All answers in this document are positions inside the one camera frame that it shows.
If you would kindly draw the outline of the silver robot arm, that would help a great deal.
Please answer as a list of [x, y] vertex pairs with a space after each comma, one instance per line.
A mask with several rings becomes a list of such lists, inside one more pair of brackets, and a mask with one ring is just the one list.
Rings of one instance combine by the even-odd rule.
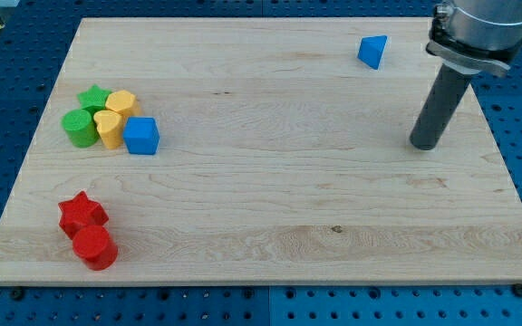
[[522, 0], [444, 0], [426, 50], [463, 74], [503, 77], [522, 46]]

